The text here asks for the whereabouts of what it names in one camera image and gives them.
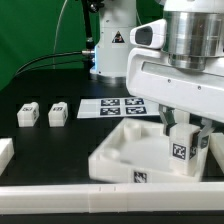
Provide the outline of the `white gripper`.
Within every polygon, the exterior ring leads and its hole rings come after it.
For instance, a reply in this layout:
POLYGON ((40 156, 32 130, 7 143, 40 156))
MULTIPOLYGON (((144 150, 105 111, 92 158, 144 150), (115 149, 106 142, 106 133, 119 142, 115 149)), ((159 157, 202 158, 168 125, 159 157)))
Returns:
POLYGON ((176 124, 173 108, 205 117, 197 144, 203 149, 215 130, 213 120, 224 123, 224 55, 208 59, 201 72, 175 68, 161 50, 165 31, 163 19, 130 31, 134 48, 128 56, 126 86, 131 95, 161 104, 159 114, 166 136, 176 124))

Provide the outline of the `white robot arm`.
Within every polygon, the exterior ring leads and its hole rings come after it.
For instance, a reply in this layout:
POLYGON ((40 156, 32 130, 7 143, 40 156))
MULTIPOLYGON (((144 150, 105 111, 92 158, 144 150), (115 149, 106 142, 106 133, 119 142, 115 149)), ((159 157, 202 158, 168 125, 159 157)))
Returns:
POLYGON ((138 26, 136 0, 90 0, 100 13, 91 74, 129 93, 224 123, 224 0, 156 0, 163 17, 138 26))

